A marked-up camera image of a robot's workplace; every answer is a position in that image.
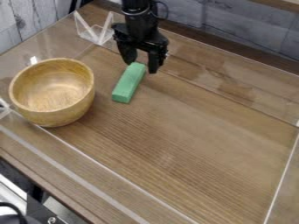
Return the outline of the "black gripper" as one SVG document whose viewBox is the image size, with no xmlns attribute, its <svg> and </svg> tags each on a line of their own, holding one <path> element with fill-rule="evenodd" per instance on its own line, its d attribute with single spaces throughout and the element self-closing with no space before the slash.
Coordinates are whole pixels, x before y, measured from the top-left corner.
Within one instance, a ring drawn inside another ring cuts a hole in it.
<svg viewBox="0 0 299 224">
<path fill-rule="evenodd" d="M 122 61 L 130 65 L 136 61 L 136 50 L 148 53 L 148 73 L 155 74 L 167 58 L 168 39 L 159 32 L 159 18 L 151 10 L 140 13 L 124 12 L 125 22 L 113 23 L 114 41 Z"/>
</svg>

